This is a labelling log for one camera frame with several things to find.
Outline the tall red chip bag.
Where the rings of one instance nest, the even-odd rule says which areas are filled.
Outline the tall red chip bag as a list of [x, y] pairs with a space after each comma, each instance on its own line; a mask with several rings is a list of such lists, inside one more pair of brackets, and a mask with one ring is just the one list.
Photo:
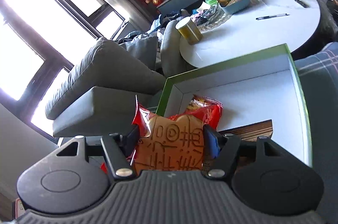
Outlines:
[[206, 148], [203, 126], [216, 129], [222, 111], [223, 107], [213, 105], [165, 118], [137, 102], [132, 122], [140, 130], [132, 155], [136, 173], [202, 170]]

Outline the grey sofa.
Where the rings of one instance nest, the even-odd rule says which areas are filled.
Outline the grey sofa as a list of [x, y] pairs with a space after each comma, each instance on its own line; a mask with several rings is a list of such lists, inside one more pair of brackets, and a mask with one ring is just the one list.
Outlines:
[[155, 109], [167, 78], [188, 71], [179, 52], [177, 20], [164, 37], [118, 44], [100, 38], [58, 86], [45, 106], [52, 136], [122, 132], [132, 122], [135, 99]]

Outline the green cardboard box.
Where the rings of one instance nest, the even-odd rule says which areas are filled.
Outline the green cardboard box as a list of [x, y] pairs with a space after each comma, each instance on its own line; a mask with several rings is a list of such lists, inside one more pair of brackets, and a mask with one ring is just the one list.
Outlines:
[[307, 106], [286, 44], [168, 78], [156, 113], [181, 114], [194, 95], [223, 104], [219, 131], [271, 120], [273, 141], [312, 166]]

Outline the blue striped tablecloth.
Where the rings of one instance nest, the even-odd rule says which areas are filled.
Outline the blue striped tablecloth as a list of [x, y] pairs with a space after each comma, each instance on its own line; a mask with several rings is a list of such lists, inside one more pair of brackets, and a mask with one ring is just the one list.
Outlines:
[[317, 212], [337, 223], [337, 42], [295, 61], [312, 135], [312, 165], [324, 182]]

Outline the yellow tin can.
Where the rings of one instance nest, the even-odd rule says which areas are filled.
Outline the yellow tin can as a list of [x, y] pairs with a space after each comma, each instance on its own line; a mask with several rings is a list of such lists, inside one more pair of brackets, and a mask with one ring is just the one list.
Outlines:
[[195, 45], [203, 38], [202, 33], [189, 16], [178, 21], [175, 28], [186, 39], [189, 45]]

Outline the black pen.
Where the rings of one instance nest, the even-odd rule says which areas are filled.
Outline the black pen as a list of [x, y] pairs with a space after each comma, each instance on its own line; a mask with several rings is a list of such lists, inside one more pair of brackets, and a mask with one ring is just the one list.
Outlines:
[[284, 16], [289, 16], [289, 14], [276, 14], [276, 15], [267, 15], [267, 16], [262, 16], [256, 18], [256, 20], [266, 20], [266, 19], [272, 19], [272, 18], [279, 18], [279, 17], [284, 17]]

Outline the blue snack basket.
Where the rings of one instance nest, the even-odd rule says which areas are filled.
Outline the blue snack basket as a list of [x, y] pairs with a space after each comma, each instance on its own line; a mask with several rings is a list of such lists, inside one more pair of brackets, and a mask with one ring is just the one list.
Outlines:
[[217, 0], [220, 7], [226, 14], [233, 15], [247, 8], [250, 0]]

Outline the white round coffee table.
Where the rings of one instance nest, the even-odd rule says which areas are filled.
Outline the white round coffee table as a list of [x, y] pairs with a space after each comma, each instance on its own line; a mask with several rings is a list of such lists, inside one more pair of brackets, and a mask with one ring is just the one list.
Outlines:
[[[308, 8], [294, 0], [250, 0], [249, 7], [204, 32], [199, 43], [189, 45], [181, 39], [180, 54], [192, 66], [201, 68], [281, 44], [295, 52], [315, 33], [321, 17], [317, 0], [301, 1]], [[256, 20], [284, 13], [289, 16]]]

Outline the black marker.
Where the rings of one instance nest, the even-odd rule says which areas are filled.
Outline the black marker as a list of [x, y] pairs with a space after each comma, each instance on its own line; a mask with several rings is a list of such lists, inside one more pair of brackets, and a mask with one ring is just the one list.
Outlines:
[[294, 1], [298, 3], [299, 5], [301, 5], [303, 8], [308, 8], [308, 5], [305, 2], [301, 0], [294, 0]]

